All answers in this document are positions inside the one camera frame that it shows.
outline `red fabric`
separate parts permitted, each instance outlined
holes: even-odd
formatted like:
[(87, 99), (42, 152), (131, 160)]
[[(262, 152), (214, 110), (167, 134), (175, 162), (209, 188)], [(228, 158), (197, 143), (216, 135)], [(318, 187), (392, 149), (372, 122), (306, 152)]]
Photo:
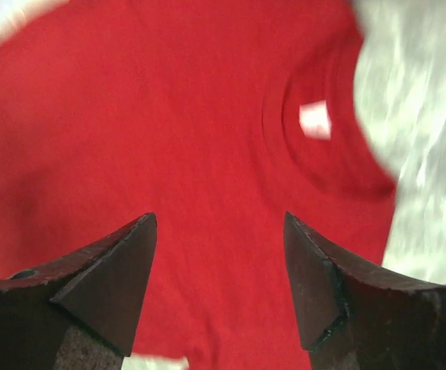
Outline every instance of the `red fabric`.
[[(307, 368), (282, 247), (292, 211), (380, 263), (394, 183), (355, 120), (342, 0), (72, 0), (0, 47), (0, 278), (146, 212), (135, 351), (192, 369)], [(331, 140), (299, 106), (325, 99)]]

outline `white tag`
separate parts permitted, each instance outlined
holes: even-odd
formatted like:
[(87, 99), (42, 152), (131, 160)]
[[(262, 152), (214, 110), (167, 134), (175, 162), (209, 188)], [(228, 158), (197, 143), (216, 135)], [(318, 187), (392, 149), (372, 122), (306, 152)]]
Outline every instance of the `white tag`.
[(331, 139), (331, 120), (326, 101), (300, 106), (300, 127), (306, 136), (314, 139)]

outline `neckline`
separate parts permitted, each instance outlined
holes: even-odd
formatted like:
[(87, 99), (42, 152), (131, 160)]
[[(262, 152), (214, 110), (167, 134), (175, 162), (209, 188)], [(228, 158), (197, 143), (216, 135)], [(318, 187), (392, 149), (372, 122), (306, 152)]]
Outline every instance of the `neckline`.
[[(326, 59), (324, 88), (329, 117), (333, 125), (341, 119), (357, 122), (353, 102), (353, 84), (363, 38), (354, 29), (353, 31), (343, 32), (342, 35), (326, 42), (328, 43), (329, 55)], [(374, 209), (379, 210), (381, 204), (384, 204), (385, 207), (392, 207), (396, 187), (395, 182), (392, 181), (388, 173), (378, 164), (373, 154), (368, 150), (367, 142), (365, 142), (366, 155), (370, 157), (368, 160), (372, 163), (373, 170), (376, 170), (381, 176), (385, 176), (387, 183), (392, 183), (390, 189), (376, 194), (375, 197), (354, 195), (339, 197), (314, 186), (307, 174), (292, 159), (287, 147), (282, 120), (286, 92), (293, 72), (312, 53), (314, 53), (314, 50), (304, 49), (303, 40), (300, 39), (293, 46), (286, 61), (275, 71), (269, 83), (262, 106), (262, 135), (268, 162), (271, 164), (270, 171), (280, 173), (279, 176), (276, 176), (277, 181), (280, 182), (280, 191), (288, 193), (287, 197), (291, 201), (288, 210), (295, 203), (301, 201), (300, 203), (303, 204), (306, 197), (307, 200), (312, 200), (318, 206), (332, 207), (336, 213), (341, 210), (351, 213), (353, 207), (363, 213), (364, 217), (372, 217), (372, 211)], [(350, 96), (350, 99), (345, 99), (345, 91), (348, 92), (347, 95)], [(363, 136), (360, 128), (358, 130), (359, 134)]]

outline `gray surface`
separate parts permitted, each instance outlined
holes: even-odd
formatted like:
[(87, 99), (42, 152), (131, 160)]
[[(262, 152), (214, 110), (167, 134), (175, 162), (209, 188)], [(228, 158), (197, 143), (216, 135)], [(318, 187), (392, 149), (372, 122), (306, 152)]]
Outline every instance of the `gray surface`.
[[(35, 4), (41, 9), (57, 1), (61, 0), (0, 0), (0, 40), (33, 14)], [(399, 183), (383, 264), (445, 283), (446, 0), (355, 4), (367, 34), (356, 71), (357, 113), (372, 150)], [(125, 361), (123, 368), (181, 367), (182, 363), (135, 358)]]

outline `garment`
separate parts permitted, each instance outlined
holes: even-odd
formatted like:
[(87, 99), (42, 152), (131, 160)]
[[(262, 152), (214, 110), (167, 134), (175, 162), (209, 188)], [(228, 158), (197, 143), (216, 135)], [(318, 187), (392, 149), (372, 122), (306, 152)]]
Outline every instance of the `garment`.
[[(134, 346), (191, 369), (307, 368), (287, 210), (380, 263), (395, 186), (356, 123), (342, 0), (71, 0), (0, 47), (0, 278), (146, 212)], [(330, 140), (299, 107), (325, 100)]]

